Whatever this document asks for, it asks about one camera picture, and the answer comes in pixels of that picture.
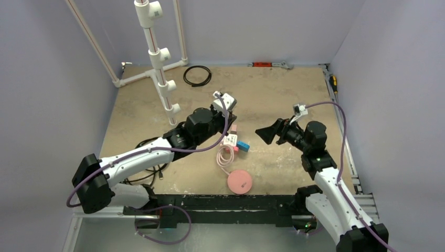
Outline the blue plug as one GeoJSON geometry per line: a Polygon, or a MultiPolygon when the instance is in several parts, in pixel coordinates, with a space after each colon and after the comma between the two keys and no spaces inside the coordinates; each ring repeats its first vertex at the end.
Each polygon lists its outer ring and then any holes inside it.
{"type": "Polygon", "coordinates": [[[250,145],[247,143],[244,143],[242,141],[238,141],[236,146],[239,150],[244,151],[244,152],[248,152],[250,149],[250,145]]]}

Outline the white cube socket adapter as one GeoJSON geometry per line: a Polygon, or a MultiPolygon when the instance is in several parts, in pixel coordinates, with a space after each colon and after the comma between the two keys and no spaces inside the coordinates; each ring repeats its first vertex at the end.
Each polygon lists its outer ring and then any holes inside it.
{"type": "Polygon", "coordinates": [[[223,139],[223,144],[230,145],[233,147],[237,146],[237,142],[238,142],[238,136],[236,134],[228,134],[223,139]]]}

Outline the pink plug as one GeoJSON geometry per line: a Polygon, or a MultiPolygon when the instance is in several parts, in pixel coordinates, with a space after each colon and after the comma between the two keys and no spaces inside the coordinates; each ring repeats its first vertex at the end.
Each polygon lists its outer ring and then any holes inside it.
{"type": "Polygon", "coordinates": [[[237,135],[237,125],[236,124],[232,124],[231,128],[230,128],[230,134],[234,134],[237,135]]]}

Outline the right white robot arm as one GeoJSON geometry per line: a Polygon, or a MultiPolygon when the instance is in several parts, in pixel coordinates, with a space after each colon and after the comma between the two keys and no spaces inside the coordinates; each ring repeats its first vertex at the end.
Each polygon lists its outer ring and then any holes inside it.
{"type": "Polygon", "coordinates": [[[294,206],[302,214],[312,213],[336,244],[336,251],[387,251],[389,232],[376,223],[358,204],[355,197],[342,187],[343,180],[336,163],[326,150],[326,126],[310,121],[305,129],[290,119],[276,122],[255,133],[271,144],[288,143],[302,152],[304,170],[314,181],[313,186],[297,190],[294,206]]]}

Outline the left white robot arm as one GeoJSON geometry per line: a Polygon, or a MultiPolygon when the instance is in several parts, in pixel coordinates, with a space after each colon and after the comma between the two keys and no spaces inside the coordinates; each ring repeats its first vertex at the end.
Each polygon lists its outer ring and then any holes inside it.
{"type": "Polygon", "coordinates": [[[142,147],[102,159],[94,154],[85,156],[72,178],[74,190],[66,205],[73,208],[70,201],[76,195],[77,205],[86,214],[109,206],[133,207],[144,215],[153,213],[156,200],[150,196],[148,186],[123,184],[123,180],[149,167],[200,152],[198,146],[209,138],[217,133],[226,135],[236,119],[232,110],[232,105],[224,108],[216,103],[208,109],[198,108],[185,122],[142,147]]]}

